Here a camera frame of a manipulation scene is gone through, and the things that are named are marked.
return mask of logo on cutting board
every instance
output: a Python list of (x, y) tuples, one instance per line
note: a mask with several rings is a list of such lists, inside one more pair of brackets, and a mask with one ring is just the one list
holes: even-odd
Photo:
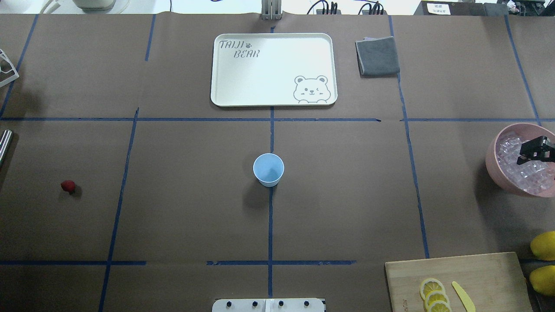
[(254, 58), (260, 54), (259, 49), (253, 49), (253, 45), (244, 40), (221, 40), (220, 49), (233, 49), (234, 58)]
[(295, 84), (297, 87), (293, 92), (293, 97), (299, 101), (299, 104), (324, 104), (331, 97), (331, 92), (327, 88), (326, 76), (316, 78), (297, 76), (295, 77)]

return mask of pink bowl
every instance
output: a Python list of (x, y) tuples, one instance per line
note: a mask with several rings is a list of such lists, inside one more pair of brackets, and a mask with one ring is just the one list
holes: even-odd
[[(525, 140), (535, 139), (539, 136), (545, 135), (551, 142), (555, 142), (555, 134), (546, 128), (540, 127), (531, 123), (515, 123), (505, 127), (495, 139), (491, 142), (490, 147), (486, 154), (486, 168), (490, 177), (493, 181), (499, 185), (502, 189), (509, 191), (513, 194), (524, 196), (524, 197), (553, 197), (555, 196), (555, 185), (549, 189), (540, 192), (537, 195), (528, 193), (523, 189), (516, 186), (505, 173), (501, 170), (499, 163), (497, 162), (497, 141), (499, 137), (507, 132), (514, 131), (516, 134), (520, 135)], [(550, 168), (555, 168), (555, 163), (547, 163)]]

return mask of wooden cutting board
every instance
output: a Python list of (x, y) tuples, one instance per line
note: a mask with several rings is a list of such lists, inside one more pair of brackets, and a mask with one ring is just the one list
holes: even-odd
[(426, 278), (445, 286), (453, 312), (466, 311), (453, 281), (464, 288), (477, 312), (532, 312), (516, 253), (386, 262), (385, 269), (393, 312), (425, 311), (420, 284)]

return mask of yellow knife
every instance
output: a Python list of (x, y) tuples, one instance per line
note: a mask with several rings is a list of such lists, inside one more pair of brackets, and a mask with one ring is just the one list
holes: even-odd
[(476, 312), (476, 307), (474, 306), (474, 303), (472, 302), (472, 300), (470, 300), (470, 297), (468, 296), (466, 291), (462, 289), (462, 287), (456, 281), (451, 283), (451, 285), (453, 285), (453, 288), (457, 292), (458, 297), (461, 298), (462, 305), (465, 306), (466, 311)]

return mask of bear ear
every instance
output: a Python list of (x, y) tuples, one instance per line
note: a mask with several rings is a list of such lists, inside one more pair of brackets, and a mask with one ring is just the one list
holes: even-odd
[(327, 83), (327, 78), (326, 78), (326, 76), (318, 76), (316, 79), (322, 81), (323, 83)]

